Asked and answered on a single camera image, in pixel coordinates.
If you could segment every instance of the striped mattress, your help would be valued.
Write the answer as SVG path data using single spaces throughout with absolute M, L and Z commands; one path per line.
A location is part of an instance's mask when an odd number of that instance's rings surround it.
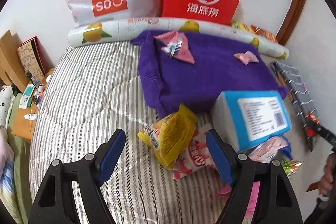
M 143 98 L 139 51 L 129 42 L 66 49 L 45 91 L 31 141 L 32 198 L 53 159 L 77 161 L 122 128 L 125 148 L 101 187 L 116 223 L 215 223 L 224 206 L 215 196 L 223 186 L 217 173 L 203 168 L 173 180 L 137 138 L 158 119 Z M 198 127 L 211 123 L 208 114 L 198 117 Z M 76 182 L 73 193 L 81 223 L 88 223 Z

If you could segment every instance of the green blanket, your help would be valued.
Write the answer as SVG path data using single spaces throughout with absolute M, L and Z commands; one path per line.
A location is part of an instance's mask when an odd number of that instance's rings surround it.
M 29 188 L 29 152 L 30 144 L 22 138 L 11 134 L 16 112 L 22 94 L 19 93 L 13 104 L 12 112 L 8 123 L 8 143 L 14 152 L 14 184 L 16 190 L 16 204 L 23 224 L 28 223 L 29 211 L 32 205 L 32 198 Z

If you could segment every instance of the metal screw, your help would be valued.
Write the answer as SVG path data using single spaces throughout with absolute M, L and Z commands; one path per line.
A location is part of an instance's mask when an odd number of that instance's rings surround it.
M 86 159 L 86 160 L 92 160 L 94 157 L 95 157 L 95 156 L 94 156 L 93 154 L 87 154 L 87 155 L 85 156 L 85 159 Z
M 52 165 L 52 166 L 57 166 L 57 165 L 59 165 L 59 160 L 58 160 L 58 159 L 53 160 L 53 161 L 51 162 L 51 165 Z
M 247 156 L 245 154 L 239 154 L 238 159 L 240 160 L 247 160 Z
M 272 164 L 275 165 L 275 166 L 280 166 L 280 161 L 272 160 Z

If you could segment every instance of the blue box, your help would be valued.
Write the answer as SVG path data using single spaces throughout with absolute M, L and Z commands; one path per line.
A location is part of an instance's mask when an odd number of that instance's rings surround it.
M 223 91 L 210 114 L 214 129 L 236 152 L 253 148 L 292 128 L 276 90 Z

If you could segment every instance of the purple towel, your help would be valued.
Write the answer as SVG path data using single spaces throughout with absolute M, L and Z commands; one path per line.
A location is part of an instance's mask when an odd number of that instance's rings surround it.
M 210 111 L 223 90 L 278 90 L 282 98 L 288 88 L 279 86 L 253 45 L 210 35 L 185 32 L 195 65 L 172 59 L 154 35 L 166 31 L 144 31 L 131 43 L 140 45 L 139 75 L 147 105 L 159 117 L 177 112 L 180 103 L 194 113 Z M 252 51 L 259 63 L 244 65 L 233 55 Z

